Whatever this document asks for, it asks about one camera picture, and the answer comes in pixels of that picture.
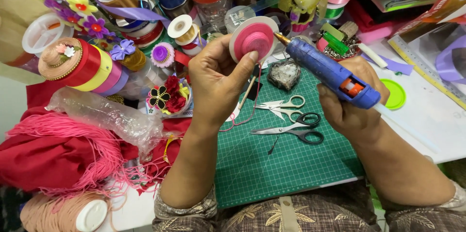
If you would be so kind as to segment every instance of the black-handled scissors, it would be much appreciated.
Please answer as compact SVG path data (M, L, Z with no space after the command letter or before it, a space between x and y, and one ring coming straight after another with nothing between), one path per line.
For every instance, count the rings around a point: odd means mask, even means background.
M306 117L312 115L312 116L317 116L316 119L314 119L313 122L308 123L305 121ZM282 134L282 133L290 133L290 134L295 134L298 136L298 138L310 145L317 145L323 142L323 134L321 132L315 131L315 130L293 130L294 128L301 128L301 127L311 127L315 128L321 120L321 116L318 113L304 113L296 119L296 123L289 127L285 128L262 128L262 129L253 129L251 130L250 134ZM306 136L308 135L314 135L319 138L317 141L309 141L306 139Z

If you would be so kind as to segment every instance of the green lid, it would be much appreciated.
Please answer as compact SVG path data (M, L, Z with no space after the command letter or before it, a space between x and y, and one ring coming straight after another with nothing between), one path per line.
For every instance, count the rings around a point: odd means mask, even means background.
M390 97L388 98L385 107L392 110L402 107L406 102L405 90L399 85L399 83L393 80L383 78L380 81L382 81L390 91Z

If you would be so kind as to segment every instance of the left hand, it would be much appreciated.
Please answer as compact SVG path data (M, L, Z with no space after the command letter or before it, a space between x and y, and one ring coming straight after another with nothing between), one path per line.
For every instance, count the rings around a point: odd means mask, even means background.
M259 58L247 53L236 64L230 56L230 35L217 38L189 61L194 98L193 122L220 129L236 108L241 90Z

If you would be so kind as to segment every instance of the white-handled scissors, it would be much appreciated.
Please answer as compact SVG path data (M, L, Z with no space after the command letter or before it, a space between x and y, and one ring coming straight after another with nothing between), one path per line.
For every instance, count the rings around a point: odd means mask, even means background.
M300 98L302 100L302 104L299 104L299 105L293 104L293 102L292 102L293 98ZM285 120L285 119L283 118L282 113L287 114L290 121L295 123L296 121L291 118L291 115L294 114L294 113L298 113L298 114L302 115L302 112L299 111L299 110L288 110L288 109L282 109L282 108L300 108L300 107L304 106L306 100L304 99L304 97L302 97L300 95L294 95L294 96L290 97L288 102L286 102L286 103L283 103L283 102L284 102L284 100L266 102L266 103L262 103L260 105L257 105L256 108L268 109L268 110L272 111L272 113L274 113L276 116L280 117L283 120Z

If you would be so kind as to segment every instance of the hand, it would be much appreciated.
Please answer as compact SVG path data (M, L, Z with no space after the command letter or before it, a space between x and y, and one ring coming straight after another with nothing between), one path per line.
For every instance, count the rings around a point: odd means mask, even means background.
M228 50L230 38L231 34L215 39L189 62L194 98L192 120L217 130L236 108L259 58L258 52L253 51L236 64Z
M380 81L374 69L362 57L340 62L364 82L376 89L382 96L380 103L386 104L390 92ZM340 102L338 97L323 84L318 84L319 100L323 113L330 125L343 134L352 145L372 145L381 136L380 114L375 109L357 108L351 103Z

